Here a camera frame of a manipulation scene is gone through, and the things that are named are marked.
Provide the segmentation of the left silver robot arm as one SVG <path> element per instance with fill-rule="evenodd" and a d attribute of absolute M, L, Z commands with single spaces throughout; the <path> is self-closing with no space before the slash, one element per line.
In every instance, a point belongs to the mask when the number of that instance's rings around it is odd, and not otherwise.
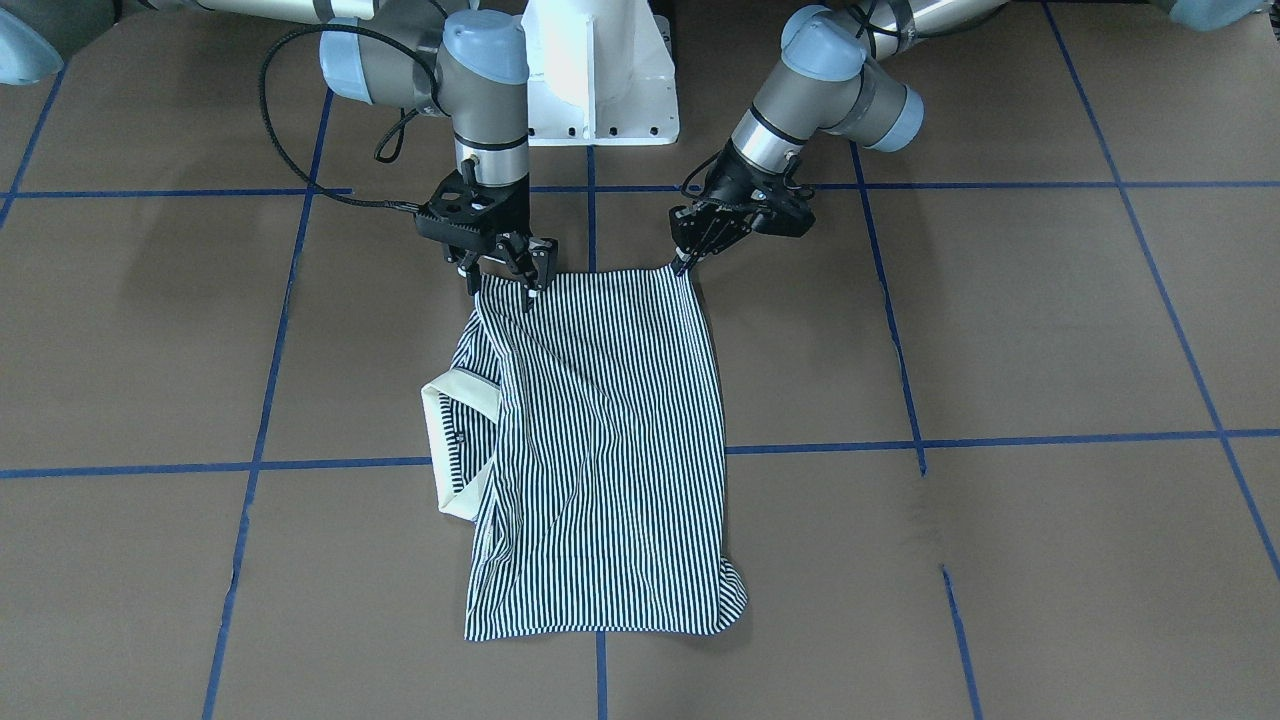
<path fill-rule="evenodd" d="M 856 1 L 797 9 L 780 59 L 724 146 L 692 172 L 669 213 L 675 258 L 685 275 L 754 234 L 797 238 L 814 224 L 812 190 L 794 176 L 815 135 L 868 152 L 897 152 L 925 124 L 925 101 L 883 61 L 922 44 L 983 33 L 1002 1 Z M 1228 33 L 1257 1 L 1147 1 L 1142 18 L 1107 3 L 1066 3 L 1083 14 L 1061 26 L 1043 9 L 1082 110 L 1120 193 L 1129 188 L 1274 188 L 1277 141 L 1233 138 L 1249 102 L 1277 108 L 1277 77 L 1236 70 L 1243 60 L 1212 54 L 1206 33 Z"/>

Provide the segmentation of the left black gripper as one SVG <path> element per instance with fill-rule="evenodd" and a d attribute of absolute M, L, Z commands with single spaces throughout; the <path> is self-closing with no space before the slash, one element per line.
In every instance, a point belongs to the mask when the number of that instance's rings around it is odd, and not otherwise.
<path fill-rule="evenodd" d="M 753 214 L 751 193 L 762 181 L 790 181 L 801 160 L 796 152 L 783 155 L 781 172 L 763 170 L 751 164 L 732 143 L 727 143 L 713 158 L 686 177 L 680 187 L 689 205 L 669 210 L 669 228 L 676 255 L 672 259 L 675 277 L 685 275 L 705 256 L 717 255 L 745 238 Z M 689 191 L 689 182 L 696 172 L 705 169 L 701 190 Z"/>

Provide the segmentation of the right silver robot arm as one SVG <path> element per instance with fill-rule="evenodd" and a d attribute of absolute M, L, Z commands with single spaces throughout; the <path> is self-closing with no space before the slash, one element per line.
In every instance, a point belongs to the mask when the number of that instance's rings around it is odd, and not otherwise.
<path fill-rule="evenodd" d="M 315 192 L 356 208 L 406 211 L 445 260 L 481 287 L 481 260 L 503 264 L 524 286 L 524 310 L 553 283 L 557 242 L 530 227 L 529 64 L 518 18 L 472 1 L 198 1 L 224 12 L 292 23 L 259 69 L 259 111 L 269 142 Z M 268 77 L 289 44 L 315 36 L 328 88 L 396 108 L 398 137 L 420 117 L 449 119 L 454 169 L 422 204 L 346 196 L 323 186 L 285 151 L 269 109 Z"/>

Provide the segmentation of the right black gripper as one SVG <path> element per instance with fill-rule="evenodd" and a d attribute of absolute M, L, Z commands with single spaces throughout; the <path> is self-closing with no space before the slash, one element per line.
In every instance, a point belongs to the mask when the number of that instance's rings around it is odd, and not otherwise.
<path fill-rule="evenodd" d="M 445 182 L 445 220 L 463 229 L 461 240 L 447 243 L 445 260 L 465 278 L 475 297 L 483 287 L 480 258 L 503 263 L 525 284 L 524 313 L 556 278 L 558 242 L 538 237 L 530 227 L 531 191 L 527 179 L 484 186 L 466 179 Z"/>

